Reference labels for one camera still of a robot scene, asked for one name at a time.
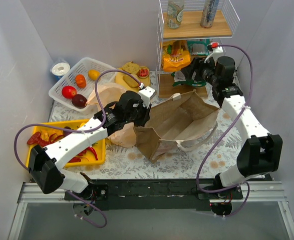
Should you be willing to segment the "orange mango gummy packet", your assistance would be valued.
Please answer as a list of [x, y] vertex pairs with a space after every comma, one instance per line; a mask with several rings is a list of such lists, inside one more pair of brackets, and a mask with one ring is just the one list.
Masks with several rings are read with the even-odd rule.
[[176, 72], [191, 63], [186, 40], [165, 41], [162, 47], [162, 68], [165, 72]]

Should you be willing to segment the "teal snack packet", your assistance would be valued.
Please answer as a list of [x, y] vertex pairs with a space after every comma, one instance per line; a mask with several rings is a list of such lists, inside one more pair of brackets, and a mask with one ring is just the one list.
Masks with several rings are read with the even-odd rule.
[[210, 44], [210, 39], [195, 39], [187, 40], [187, 46], [189, 53], [193, 56], [208, 56], [208, 45]]

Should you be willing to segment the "peach plastic grocery bag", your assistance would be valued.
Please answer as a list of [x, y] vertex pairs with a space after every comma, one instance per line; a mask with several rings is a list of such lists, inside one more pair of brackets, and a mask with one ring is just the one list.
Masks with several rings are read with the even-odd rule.
[[[98, 96], [101, 104], [106, 112], [105, 125], [109, 125], [111, 130], [116, 130], [119, 126], [116, 126], [116, 121], [120, 120], [119, 113], [114, 111], [116, 105], [107, 106], [113, 102], [118, 102], [122, 94], [126, 92], [126, 88], [114, 83], [109, 82], [102, 85], [98, 85]], [[109, 134], [108, 139], [111, 143], [124, 147], [131, 148], [136, 144], [136, 134], [134, 132], [133, 123], [126, 123], [122, 129]]]

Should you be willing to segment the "brown burlap tote bag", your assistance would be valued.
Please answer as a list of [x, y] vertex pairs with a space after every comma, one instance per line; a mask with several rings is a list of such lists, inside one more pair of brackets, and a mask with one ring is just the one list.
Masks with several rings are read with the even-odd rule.
[[212, 137], [218, 112], [195, 91], [175, 93], [151, 108], [144, 127], [135, 127], [136, 147], [151, 163], [171, 150], [192, 151]]

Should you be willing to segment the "clear glass bottle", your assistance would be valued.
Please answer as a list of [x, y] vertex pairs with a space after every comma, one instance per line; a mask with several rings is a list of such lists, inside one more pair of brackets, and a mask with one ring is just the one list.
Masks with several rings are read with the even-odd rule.
[[169, 0], [167, 4], [166, 23], [170, 29], [180, 27], [184, 10], [184, 0]]

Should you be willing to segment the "silver drink can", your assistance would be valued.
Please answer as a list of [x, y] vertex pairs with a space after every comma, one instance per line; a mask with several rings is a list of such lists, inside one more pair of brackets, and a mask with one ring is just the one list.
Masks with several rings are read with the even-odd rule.
[[202, 11], [200, 26], [211, 28], [218, 9], [219, 0], [206, 0]]

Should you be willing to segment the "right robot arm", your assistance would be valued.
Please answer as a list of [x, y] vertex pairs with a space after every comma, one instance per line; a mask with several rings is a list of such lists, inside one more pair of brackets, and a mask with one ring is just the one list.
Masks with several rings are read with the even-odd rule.
[[232, 119], [243, 141], [236, 164], [219, 173], [212, 186], [199, 188], [199, 191], [215, 194], [233, 189], [247, 179], [278, 170], [282, 138], [271, 134], [257, 120], [241, 89], [233, 82], [235, 61], [228, 56], [217, 60], [212, 57], [196, 57], [191, 64], [182, 68], [187, 79], [203, 80], [212, 86], [213, 98]]

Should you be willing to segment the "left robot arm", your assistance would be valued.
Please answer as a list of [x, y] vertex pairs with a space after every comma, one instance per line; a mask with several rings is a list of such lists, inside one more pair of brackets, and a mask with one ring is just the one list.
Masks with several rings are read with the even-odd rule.
[[84, 173], [65, 170], [65, 165], [77, 154], [133, 123], [144, 126], [150, 119], [151, 100], [155, 90], [151, 87], [133, 92], [126, 91], [118, 101], [107, 104], [90, 118], [77, 132], [49, 144], [44, 148], [36, 145], [31, 150], [29, 173], [44, 194], [57, 189], [82, 193], [91, 185]]

